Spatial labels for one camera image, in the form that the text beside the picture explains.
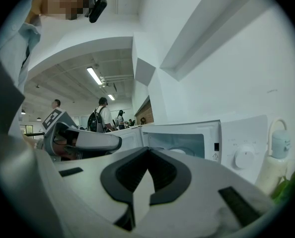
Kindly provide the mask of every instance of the control panel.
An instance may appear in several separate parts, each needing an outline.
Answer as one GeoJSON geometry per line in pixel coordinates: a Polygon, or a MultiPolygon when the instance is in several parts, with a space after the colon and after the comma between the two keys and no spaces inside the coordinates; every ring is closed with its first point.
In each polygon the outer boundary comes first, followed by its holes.
{"type": "Polygon", "coordinates": [[[255,183],[267,147],[267,116],[221,122],[221,164],[255,183]]]}

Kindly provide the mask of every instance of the black backpack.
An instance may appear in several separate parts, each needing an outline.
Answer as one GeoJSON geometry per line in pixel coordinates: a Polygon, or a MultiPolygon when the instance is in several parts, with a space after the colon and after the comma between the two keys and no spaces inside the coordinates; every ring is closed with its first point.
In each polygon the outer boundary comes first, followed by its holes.
{"type": "Polygon", "coordinates": [[[101,117],[101,112],[105,107],[102,107],[99,112],[96,108],[88,119],[88,131],[104,133],[103,121],[101,117]]]}

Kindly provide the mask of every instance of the wooden panel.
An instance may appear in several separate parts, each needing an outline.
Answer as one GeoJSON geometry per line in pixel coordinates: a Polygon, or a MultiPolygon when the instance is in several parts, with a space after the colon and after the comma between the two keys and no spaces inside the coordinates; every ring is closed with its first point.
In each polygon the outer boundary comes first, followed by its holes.
{"type": "Polygon", "coordinates": [[[151,101],[148,101],[143,108],[137,113],[136,115],[136,124],[141,124],[141,118],[144,117],[146,119],[145,124],[154,122],[153,118],[153,112],[152,112],[152,106],[151,101]]]}

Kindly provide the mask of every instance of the white bottle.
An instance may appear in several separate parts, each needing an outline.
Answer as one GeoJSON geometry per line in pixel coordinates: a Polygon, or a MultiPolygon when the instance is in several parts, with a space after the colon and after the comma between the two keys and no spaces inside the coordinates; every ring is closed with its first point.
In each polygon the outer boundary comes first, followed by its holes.
{"type": "Polygon", "coordinates": [[[283,176],[285,176],[288,165],[288,153],[291,147],[291,140],[287,130],[286,122],[275,119],[269,129],[268,151],[262,165],[256,186],[266,195],[271,195],[283,176]],[[285,130],[274,131],[276,122],[281,121],[285,130]]]}

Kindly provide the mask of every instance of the ceiling light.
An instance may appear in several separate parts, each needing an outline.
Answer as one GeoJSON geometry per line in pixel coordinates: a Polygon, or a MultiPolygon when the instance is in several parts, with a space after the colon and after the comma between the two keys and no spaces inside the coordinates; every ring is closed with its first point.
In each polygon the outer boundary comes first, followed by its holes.
{"type": "Polygon", "coordinates": [[[93,77],[93,79],[97,82],[98,85],[102,85],[101,80],[98,78],[97,74],[94,72],[93,68],[87,68],[89,74],[93,77]]]}
{"type": "Polygon", "coordinates": [[[111,94],[108,94],[109,98],[114,101],[114,98],[111,94]]]}

